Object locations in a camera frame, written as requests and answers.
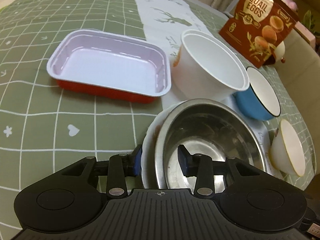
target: brown snack package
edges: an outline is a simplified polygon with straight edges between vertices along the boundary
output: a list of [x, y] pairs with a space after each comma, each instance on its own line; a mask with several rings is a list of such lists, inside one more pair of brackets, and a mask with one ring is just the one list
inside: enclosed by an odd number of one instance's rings
[[273, 54], [298, 16], [281, 0], [239, 0], [219, 34], [256, 67]]

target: black rim of blue bowl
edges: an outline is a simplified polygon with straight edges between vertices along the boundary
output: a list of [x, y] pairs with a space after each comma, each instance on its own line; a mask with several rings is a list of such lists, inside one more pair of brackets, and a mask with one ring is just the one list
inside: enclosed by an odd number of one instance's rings
[[253, 93], [255, 94], [256, 98], [259, 100], [260, 104], [261, 104], [261, 105], [264, 107], [264, 109], [266, 109], [266, 110], [268, 111], [268, 113], [271, 114], [273, 117], [279, 117], [279, 116], [281, 115], [281, 105], [280, 105], [280, 101], [279, 101], [279, 98], [278, 98], [275, 90], [274, 90], [273, 87], [271, 86], [270, 82], [269, 82], [268, 79], [266, 79], [266, 78], [264, 77], [264, 75], [262, 75], [262, 73], [261, 73], [258, 69], [256, 69], [255, 67], [251, 67], [251, 66], [247, 67], [247, 68], [246, 68], [246, 71], [247, 71], [247, 72], [248, 72], [248, 68], [253, 68], [255, 71], [258, 71], [258, 73], [259, 73], [261, 76], [263, 76], [263, 78], [268, 82], [268, 84], [269, 84], [270, 87], [272, 88], [272, 90], [273, 90], [273, 92], [274, 92], [274, 94], [276, 95], [276, 98], [277, 98], [277, 100], [278, 100], [278, 104], [279, 104], [279, 108], [280, 108], [279, 115], [274, 115], [273, 113], [271, 113], [271, 112], [269, 111], [269, 109], [266, 108], [266, 106], [262, 103], [262, 101], [260, 100], [260, 98], [258, 97], [258, 95], [256, 94], [256, 92], [254, 91], [254, 89], [253, 89], [253, 87], [252, 87], [252, 85], [251, 85], [251, 82], [250, 82], [250, 78], [249, 78], [250, 87], [251, 87]]

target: metal bowl rim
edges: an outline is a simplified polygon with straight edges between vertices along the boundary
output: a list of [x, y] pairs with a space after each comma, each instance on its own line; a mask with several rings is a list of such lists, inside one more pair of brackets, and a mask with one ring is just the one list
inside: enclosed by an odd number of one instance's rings
[[256, 146], [258, 147], [258, 150], [260, 153], [263, 171], [267, 172], [266, 162], [264, 159], [262, 148], [258, 142], [257, 137], [255, 136], [255, 134], [253, 133], [251, 128], [246, 124], [244, 119], [241, 116], [239, 116], [235, 111], [233, 111], [231, 108], [229, 108], [228, 106], [225, 106], [224, 104], [222, 104], [220, 102], [217, 102], [217, 101], [214, 101], [211, 99], [197, 98], [197, 99], [191, 99], [191, 100], [185, 101], [185, 102], [181, 103], [180, 105], [178, 105], [176, 108], [174, 108], [171, 111], [171, 113], [169, 113], [167, 118], [165, 119], [165, 121], [159, 131], [157, 141], [156, 141], [156, 148], [155, 148], [155, 171], [156, 171], [156, 182], [157, 182], [158, 188], [168, 188], [168, 184], [167, 184], [166, 177], [165, 177], [164, 160], [163, 160], [163, 157], [164, 157], [163, 151], [164, 151], [164, 144], [165, 144], [166, 135], [167, 135], [171, 125], [173, 124], [174, 120], [177, 118], [177, 116], [180, 113], [182, 113], [183, 111], [187, 110], [188, 108], [190, 108], [192, 106], [197, 106], [197, 105], [218, 106], [218, 107], [228, 111], [234, 117], [236, 117], [246, 127], [246, 129], [248, 130], [248, 132], [252, 136], [253, 140], [255, 141]]

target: white heart print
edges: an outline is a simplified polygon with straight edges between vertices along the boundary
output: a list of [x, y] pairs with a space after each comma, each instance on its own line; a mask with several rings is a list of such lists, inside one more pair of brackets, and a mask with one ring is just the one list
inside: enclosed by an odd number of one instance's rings
[[80, 131], [77, 127], [75, 127], [74, 125], [72, 124], [69, 124], [68, 125], [68, 129], [69, 129], [69, 135], [71, 137], [77, 135], [77, 133]]

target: green plant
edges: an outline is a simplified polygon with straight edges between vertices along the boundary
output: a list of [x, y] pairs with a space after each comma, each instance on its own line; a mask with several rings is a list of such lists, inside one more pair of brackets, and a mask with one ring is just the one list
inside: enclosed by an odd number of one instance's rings
[[313, 18], [313, 14], [308, 10], [301, 22], [316, 38], [320, 38], [320, 32], [317, 32], [315, 28], [315, 20]]

